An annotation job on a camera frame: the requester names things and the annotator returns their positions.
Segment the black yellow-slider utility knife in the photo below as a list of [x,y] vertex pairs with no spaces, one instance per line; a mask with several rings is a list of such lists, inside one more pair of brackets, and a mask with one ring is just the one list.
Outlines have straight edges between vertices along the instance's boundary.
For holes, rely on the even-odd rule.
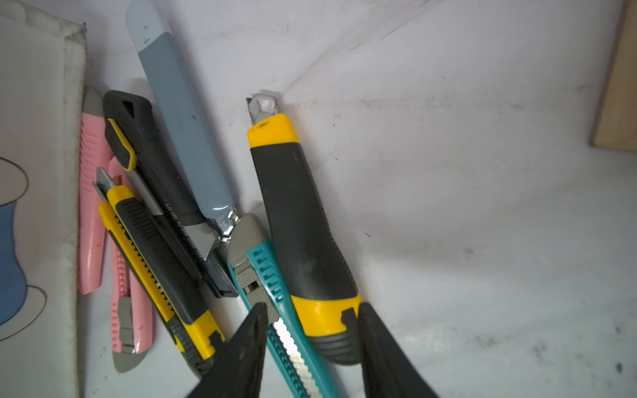
[[108,91],[102,109],[112,152],[184,269],[217,298],[237,297],[237,287],[217,253],[217,229],[202,215],[169,157],[151,103],[142,96]]

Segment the grey blue utility knife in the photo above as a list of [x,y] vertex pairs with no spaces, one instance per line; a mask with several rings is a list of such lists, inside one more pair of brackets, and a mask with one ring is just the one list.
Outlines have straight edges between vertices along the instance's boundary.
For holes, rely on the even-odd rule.
[[199,210],[229,242],[240,218],[237,194],[172,30],[151,1],[130,2],[125,18]]

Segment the slim yellow black utility knife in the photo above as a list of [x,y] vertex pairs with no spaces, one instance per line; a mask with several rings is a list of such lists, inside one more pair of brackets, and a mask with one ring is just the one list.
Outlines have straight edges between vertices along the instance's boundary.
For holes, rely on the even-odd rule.
[[159,312],[197,377],[212,370],[225,337],[197,284],[161,235],[154,218],[126,185],[102,168],[93,182],[106,230]]

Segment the short pink utility knife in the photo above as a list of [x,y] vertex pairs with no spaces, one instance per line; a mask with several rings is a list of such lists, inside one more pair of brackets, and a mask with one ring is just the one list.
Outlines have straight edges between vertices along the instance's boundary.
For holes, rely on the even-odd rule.
[[154,306],[117,247],[109,244],[112,270],[111,347],[115,370],[127,373],[141,363],[154,341]]

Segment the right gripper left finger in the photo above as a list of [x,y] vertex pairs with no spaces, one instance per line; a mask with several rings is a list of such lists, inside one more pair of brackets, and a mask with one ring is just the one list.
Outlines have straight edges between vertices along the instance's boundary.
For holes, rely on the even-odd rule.
[[257,303],[191,397],[257,397],[263,374],[267,307]]

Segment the wooden folding chess board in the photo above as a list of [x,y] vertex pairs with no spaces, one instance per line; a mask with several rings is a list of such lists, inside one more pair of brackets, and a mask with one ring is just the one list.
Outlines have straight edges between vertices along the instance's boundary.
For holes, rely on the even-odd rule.
[[598,149],[636,152],[636,2],[625,1],[590,139]]

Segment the teal utility knife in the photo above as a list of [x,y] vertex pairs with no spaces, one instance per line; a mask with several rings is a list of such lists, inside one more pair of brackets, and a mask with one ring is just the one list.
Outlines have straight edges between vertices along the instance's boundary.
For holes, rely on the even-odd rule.
[[228,238],[228,270],[244,305],[267,309],[266,342],[294,397],[340,397],[325,361],[314,350],[300,323],[275,251],[258,217],[233,221]]

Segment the large yellow black utility knife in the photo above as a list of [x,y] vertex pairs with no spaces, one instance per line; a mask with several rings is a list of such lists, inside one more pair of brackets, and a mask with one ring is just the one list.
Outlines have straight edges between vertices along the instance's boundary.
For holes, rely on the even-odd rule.
[[281,273],[310,344],[338,365],[360,362],[362,302],[334,240],[305,152],[274,96],[247,99],[247,138]]

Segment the long pink utility knife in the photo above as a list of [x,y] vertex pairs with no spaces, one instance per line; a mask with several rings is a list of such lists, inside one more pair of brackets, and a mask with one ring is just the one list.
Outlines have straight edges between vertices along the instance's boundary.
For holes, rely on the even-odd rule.
[[78,291],[92,293],[101,286],[105,234],[98,207],[101,198],[93,187],[96,169],[107,169],[113,154],[107,143],[102,97],[84,89],[80,132]]

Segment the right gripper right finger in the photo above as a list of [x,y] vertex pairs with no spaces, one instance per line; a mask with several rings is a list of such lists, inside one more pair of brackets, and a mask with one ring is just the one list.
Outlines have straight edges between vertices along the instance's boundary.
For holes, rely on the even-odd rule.
[[369,303],[358,310],[358,342],[367,397],[437,397]]

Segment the white canvas tote pouch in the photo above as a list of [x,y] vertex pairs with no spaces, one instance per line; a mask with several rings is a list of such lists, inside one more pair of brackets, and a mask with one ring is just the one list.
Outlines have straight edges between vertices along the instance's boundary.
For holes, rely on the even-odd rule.
[[77,397],[86,30],[1,4],[1,394]]

